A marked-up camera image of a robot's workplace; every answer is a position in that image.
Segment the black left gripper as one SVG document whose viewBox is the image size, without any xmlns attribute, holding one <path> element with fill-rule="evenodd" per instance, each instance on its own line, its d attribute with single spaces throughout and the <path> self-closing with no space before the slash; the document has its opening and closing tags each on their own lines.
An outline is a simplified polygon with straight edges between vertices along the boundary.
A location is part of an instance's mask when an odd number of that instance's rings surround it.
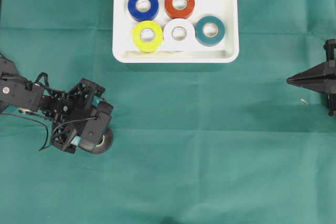
<svg viewBox="0 0 336 224">
<path fill-rule="evenodd" d="M 71 123 L 71 114 L 75 109 L 88 109 L 92 105 L 98 105 L 105 99 L 102 97 L 105 88 L 99 84 L 82 78 L 70 91 L 61 91 L 53 89 L 45 81 L 43 85 L 47 94 L 41 96 L 40 111 L 49 120 L 52 121 L 52 133 L 49 143 L 44 143 L 40 148 L 45 150 L 50 146 L 73 154 L 80 143 L 80 136 L 71 136 L 76 130 Z"/>
</svg>

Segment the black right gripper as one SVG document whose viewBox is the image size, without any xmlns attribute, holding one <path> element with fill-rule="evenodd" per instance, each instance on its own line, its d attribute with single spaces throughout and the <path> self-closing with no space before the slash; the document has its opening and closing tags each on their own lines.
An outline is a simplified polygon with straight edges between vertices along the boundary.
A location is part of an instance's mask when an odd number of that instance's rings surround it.
<svg viewBox="0 0 336 224">
<path fill-rule="evenodd" d="M 326 52 L 326 61 L 335 60 L 335 39 L 326 40 L 323 48 Z M 294 76 L 289 77 L 287 79 L 287 83 L 295 87 L 305 88 L 318 93 L 327 94 L 328 88 L 323 80 L 309 80 L 325 76 L 325 62 L 323 62 L 308 70 L 305 70 L 304 72 L 300 72 L 298 74 L 295 74 Z M 326 79 L 335 80 L 335 73 L 328 74 L 326 76 Z M 327 94 L 327 108 L 329 109 L 328 115 L 335 116 L 335 94 Z"/>
</svg>

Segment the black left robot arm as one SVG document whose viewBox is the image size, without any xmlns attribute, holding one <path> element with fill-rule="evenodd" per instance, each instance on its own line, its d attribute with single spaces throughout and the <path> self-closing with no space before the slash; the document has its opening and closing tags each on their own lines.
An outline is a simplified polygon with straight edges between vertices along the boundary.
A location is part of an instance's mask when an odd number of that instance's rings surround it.
<svg viewBox="0 0 336 224">
<path fill-rule="evenodd" d="M 75 153 L 80 148 L 102 154 L 113 144 L 109 128 L 113 106 L 102 97 L 104 87 L 82 78 L 70 91 L 50 87 L 48 75 L 35 81 L 19 75 L 14 62 L 1 57 L 1 111 L 10 105 L 27 115 L 51 121 L 42 150 L 50 146 Z"/>
</svg>

